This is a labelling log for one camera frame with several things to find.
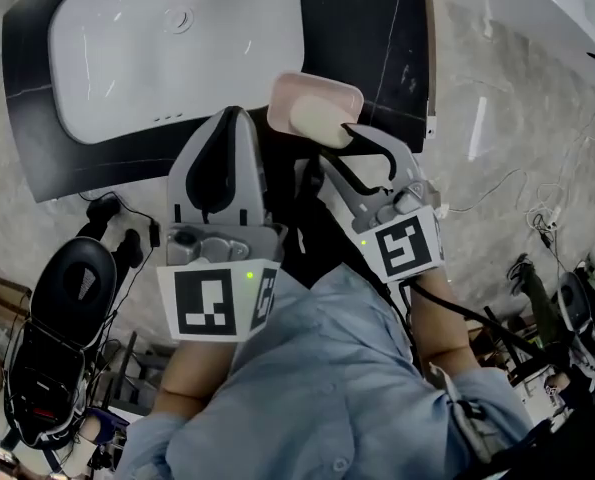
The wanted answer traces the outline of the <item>dark wooden vanity cabinet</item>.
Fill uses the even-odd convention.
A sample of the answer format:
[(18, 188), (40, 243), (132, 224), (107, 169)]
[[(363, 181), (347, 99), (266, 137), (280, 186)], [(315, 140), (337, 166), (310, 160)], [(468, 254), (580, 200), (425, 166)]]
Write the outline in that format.
[[(49, 21), (63, 0), (18, 0), (4, 15), (2, 72), (9, 121), (34, 199), (166, 175), (198, 122), (185, 120), (98, 145), (71, 139), (57, 116)], [(302, 0), (305, 72), (359, 88), (360, 122), (421, 152), (435, 85), (432, 0)]]

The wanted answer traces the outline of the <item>cream soap bar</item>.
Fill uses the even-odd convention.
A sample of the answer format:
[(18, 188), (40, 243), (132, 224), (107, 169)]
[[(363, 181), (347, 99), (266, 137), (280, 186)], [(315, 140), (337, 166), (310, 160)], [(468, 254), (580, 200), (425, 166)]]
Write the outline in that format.
[(352, 116), (341, 107), (312, 95), (297, 98), (289, 112), (289, 124), (295, 132), (332, 149), (343, 149), (351, 143), (343, 125), (352, 122)]

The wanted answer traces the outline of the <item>person's right forearm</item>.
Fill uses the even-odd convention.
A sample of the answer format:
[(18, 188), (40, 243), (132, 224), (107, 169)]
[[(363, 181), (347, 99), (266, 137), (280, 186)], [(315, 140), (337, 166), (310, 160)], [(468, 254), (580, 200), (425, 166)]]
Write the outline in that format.
[(411, 329), (424, 376), (431, 366), (450, 377), (480, 368), (464, 318), (411, 289)]

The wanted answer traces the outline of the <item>pink soap dish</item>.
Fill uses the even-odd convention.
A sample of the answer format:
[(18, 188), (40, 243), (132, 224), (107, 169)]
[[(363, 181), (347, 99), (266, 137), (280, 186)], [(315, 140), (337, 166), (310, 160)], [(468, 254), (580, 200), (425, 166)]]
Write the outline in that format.
[(316, 96), (343, 109), (358, 122), (364, 104), (355, 86), (303, 72), (285, 72), (274, 82), (267, 110), (268, 125), (275, 131), (296, 135), (289, 122), (290, 110), (299, 97)]

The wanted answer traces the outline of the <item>black office chair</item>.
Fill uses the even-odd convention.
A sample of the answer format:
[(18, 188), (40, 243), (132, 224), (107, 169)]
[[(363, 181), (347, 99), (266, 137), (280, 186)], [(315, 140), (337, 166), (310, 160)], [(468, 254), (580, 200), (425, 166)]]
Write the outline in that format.
[[(117, 271), (115, 298), (121, 283)], [(28, 315), (6, 352), (3, 413), (7, 429), (2, 445), (15, 455), (30, 452), (45, 474), (75, 476), (76, 460), (90, 459), (78, 432), (87, 416), (114, 301), (96, 342), (86, 349), (35, 324), (29, 303)]]

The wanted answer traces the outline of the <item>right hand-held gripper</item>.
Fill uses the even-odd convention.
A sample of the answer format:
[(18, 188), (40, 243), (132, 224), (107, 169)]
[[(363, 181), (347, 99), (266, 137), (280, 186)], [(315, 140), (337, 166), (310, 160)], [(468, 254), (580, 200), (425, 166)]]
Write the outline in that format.
[(385, 156), (393, 189), (369, 188), (338, 157), (323, 151), (320, 164), (351, 213), (355, 244), (383, 283), (406, 280), (444, 265), (439, 222), (427, 201), (427, 182), (408, 145), (368, 125), (343, 129), (369, 152)]

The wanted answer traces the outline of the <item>person's light blue shirt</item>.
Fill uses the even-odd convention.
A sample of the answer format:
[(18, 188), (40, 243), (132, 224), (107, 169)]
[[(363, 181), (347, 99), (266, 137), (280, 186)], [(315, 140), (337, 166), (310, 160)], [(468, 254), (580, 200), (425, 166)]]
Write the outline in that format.
[(451, 480), (476, 461), (466, 409), (497, 450), (532, 427), (498, 369), (426, 381), (392, 310), (350, 269), (311, 289), (282, 275), (207, 408), (130, 425), (114, 479)]

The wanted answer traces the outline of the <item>person's left forearm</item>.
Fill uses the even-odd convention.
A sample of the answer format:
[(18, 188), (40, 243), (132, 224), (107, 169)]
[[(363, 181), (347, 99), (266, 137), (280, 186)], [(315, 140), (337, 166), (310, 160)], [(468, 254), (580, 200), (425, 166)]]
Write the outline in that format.
[(226, 380), (236, 349), (235, 343), (182, 342), (164, 371), (151, 413), (188, 421), (202, 412)]

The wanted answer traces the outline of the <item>person's black trousers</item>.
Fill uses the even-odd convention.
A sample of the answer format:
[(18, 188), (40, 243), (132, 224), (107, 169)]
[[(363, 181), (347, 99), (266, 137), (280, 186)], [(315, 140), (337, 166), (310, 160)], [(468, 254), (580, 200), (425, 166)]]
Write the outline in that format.
[(319, 158), (306, 161), (301, 173), (293, 159), (271, 165), (267, 203), (276, 223), (288, 228), (282, 268), (307, 288), (344, 264), (371, 283), (383, 285), (362, 254), (319, 199), (325, 173)]

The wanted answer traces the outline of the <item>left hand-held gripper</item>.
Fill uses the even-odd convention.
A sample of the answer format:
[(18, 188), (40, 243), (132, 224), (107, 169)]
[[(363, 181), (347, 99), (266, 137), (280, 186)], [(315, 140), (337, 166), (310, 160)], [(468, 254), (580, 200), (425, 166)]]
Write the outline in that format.
[[(265, 181), (256, 126), (227, 107), (188, 139), (168, 175), (175, 223), (262, 225)], [(174, 224), (157, 269), (170, 334), (178, 341), (242, 343), (266, 326), (287, 228)]]

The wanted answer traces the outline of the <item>white sink basin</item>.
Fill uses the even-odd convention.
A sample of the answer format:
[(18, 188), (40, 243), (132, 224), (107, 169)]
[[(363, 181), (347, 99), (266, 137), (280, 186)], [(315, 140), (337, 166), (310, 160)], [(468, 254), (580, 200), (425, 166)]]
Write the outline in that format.
[(64, 0), (49, 28), (56, 108), (93, 145), (267, 105), (301, 69), (301, 0)]

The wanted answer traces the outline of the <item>black backpack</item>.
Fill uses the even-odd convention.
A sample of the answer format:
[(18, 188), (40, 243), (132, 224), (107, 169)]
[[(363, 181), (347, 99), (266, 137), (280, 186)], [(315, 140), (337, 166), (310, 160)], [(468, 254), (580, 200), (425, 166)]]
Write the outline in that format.
[(595, 405), (572, 412), (557, 430), (541, 422), (519, 444), (454, 480), (595, 480)]

